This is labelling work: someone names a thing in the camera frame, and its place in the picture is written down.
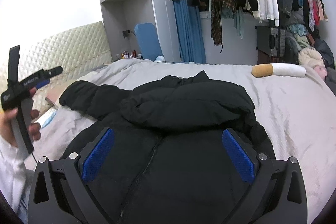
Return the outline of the person left hand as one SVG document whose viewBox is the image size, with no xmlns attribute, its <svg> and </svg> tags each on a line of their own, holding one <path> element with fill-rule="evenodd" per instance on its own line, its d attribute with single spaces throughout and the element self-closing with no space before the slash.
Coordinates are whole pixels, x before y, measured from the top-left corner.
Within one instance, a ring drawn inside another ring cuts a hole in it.
<svg viewBox="0 0 336 224">
<path fill-rule="evenodd" d="M 1 112 L 1 137 L 3 137 L 5 141 L 16 148 L 18 148 L 18 145 L 15 140 L 11 121 L 17 117 L 17 114 L 18 108 Z M 41 138 L 41 125 L 39 123 L 30 124 L 28 133 L 33 141 L 39 140 Z"/>
</svg>

